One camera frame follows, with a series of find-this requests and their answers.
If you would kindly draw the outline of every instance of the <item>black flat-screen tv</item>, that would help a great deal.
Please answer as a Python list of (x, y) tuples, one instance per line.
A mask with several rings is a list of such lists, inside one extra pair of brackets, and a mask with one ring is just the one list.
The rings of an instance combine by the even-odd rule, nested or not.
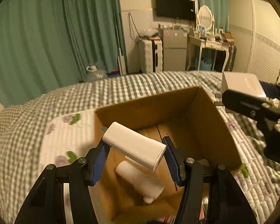
[(195, 2), (191, 0), (155, 0), (157, 17), (195, 21)]

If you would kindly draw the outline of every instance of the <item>white box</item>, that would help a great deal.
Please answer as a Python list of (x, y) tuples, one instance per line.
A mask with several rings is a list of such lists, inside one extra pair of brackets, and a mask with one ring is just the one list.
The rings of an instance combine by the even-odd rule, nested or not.
[(140, 68), (143, 73), (163, 71), (163, 48), (161, 40), (141, 39), (138, 44)]
[(233, 90), (258, 98), (265, 98), (266, 94), (254, 74), (224, 71), (222, 75), (222, 93)]

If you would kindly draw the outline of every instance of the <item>table leg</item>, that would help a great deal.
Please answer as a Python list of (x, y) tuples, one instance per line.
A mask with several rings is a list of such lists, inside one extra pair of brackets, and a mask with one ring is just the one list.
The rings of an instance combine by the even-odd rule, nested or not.
[(217, 59), (217, 50), (215, 50), (215, 58), (214, 58), (214, 63), (213, 63), (212, 70), (214, 70), (214, 67), (215, 67), (215, 64), (216, 64), (216, 59)]
[(229, 58), (229, 47), (226, 48), (225, 52), (226, 52), (226, 58), (225, 58), (224, 65), (223, 65), (223, 68), (222, 68), (222, 73), (223, 73), (224, 70), (225, 70), (225, 67), (226, 67), (226, 65), (227, 65), (227, 61), (228, 61), (228, 58)]
[(197, 71), (199, 71), (199, 69), (200, 69), (201, 54), (202, 54), (202, 43), (200, 43), (199, 61), (198, 61), (198, 68), (197, 68)]

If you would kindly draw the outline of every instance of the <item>checkered blanket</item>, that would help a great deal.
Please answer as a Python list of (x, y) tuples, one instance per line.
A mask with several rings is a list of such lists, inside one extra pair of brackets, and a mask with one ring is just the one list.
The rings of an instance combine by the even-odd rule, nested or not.
[[(0, 115), (0, 215), (8, 224), (15, 221), (38, 177), (44, 130), (55, 117), (190, 86), (218, 93), (221, 80), (222, 74), (217, 72), (127, 75), (60, 88), (24, 105), (4, 109)], [(257, 221), (263, 223), (280, 194), (280, 164), (264, 157), (263, 135), (253, 120), (227, 114), (224, 107), (217, 109), (245, 164), (245, 171), (238, 172), (235, 179)]]

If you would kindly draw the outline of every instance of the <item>closet door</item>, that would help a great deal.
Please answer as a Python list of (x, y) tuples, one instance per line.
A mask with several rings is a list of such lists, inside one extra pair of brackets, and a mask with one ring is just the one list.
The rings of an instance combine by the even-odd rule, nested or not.
[(256, 34), (248, 72), (260, 81), (276, 83), (280, 70), (280, 18), (270, 3), (254, 0)]
[(229, 30), (234, 37), (234, 45), (237, 47), (232, 71), (246, 72), (253, 34), (251, 0), (229, 0)]

